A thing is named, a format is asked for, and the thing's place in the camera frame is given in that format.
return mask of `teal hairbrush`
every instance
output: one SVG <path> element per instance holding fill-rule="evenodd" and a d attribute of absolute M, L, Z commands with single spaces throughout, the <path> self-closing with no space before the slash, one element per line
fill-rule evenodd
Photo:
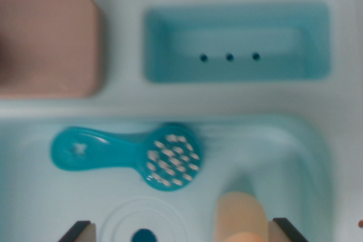
<path fill-rule="evenodd" d="M 162 191 L 178 190 L 194 180 L 202 152 L 192 132 L 166 125 L 141 139 L 135 136 L 70 127 L 53 140 L 51 157 L 58 168 L 68 171 L 132 167 Z"/>

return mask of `sink basin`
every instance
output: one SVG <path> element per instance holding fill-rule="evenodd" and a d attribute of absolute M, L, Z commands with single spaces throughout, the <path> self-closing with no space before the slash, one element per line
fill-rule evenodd
<path fill-rule="evenodd" d="M 160 122 L 14 122 L 0 127 L 0 241 L 57 241 L 77 220 L 96 223 L 99 242 L 130 241 L 150 229 L 159 242 L 210 241 L 216 200 L 253 194 L 268 219 L 287 217 L 309 241 L 332 239 L 330 153 L 320 135 L 287 116 L 191 122 L 204 145 L 195 181 L 175 192 L 149 187 L 129 168 L 67 172 L 49 157 L 69 125 L 136 133 Z"/>

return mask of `hairbrush handle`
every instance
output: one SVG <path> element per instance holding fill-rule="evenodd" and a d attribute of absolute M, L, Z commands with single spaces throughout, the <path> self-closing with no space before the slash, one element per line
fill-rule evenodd
<path fill-rule="evenodd" d="M 136 167 L 137 143 L 114 134 L 72 127 L 52 143 L 54 164 L 65 170 L 81 171 L 101 167 Z"/>

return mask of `light blue plastic tray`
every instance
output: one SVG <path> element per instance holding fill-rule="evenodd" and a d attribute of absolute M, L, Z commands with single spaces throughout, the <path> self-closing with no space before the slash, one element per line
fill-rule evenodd
<path fill-rule="evenodd" d="M 0 125 L 0 241 L 57 241 L 76 220 L 96 223 L 99 242 L 130 241 L 140 228 L 159 242 L 211 241 L 213 209 L 230 190 L 254 194 L 268 219 L 285 216 L 309 241 L 332 239 L 330 155 L 311 127 L 286 116 L 192 122 L 203 168 L 175 192 L 149 187 L 133 169 L 66 172 L 49 157 L 69 125 L 115 133 L 151 131 L 160 122 L 39 121 Z"/>
<path fill-rule="evenodd" d="M 319 79 L 330 71 L 324 2 L 153 7 L 145 72 L 158 83 Z"/>

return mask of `toy bathroom vanity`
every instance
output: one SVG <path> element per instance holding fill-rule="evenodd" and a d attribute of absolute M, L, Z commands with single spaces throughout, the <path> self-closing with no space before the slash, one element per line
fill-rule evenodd
<path fill-rule="evenodd" d="M 363 238 L 362 0 L 94 2 L 99 90 L 0 100 L 1 241 L 57 241 L 77 220 L 95 223 L 99 242 L 142 228 L 159 242 L 210 241 L 229 190 L 309 241 Z M 192 128 L 204 150 L 200 174 L 174 192 L 129 168 L 66 172 L 50 159 L 67 126 L 122 134 L 165 122 Z"/>

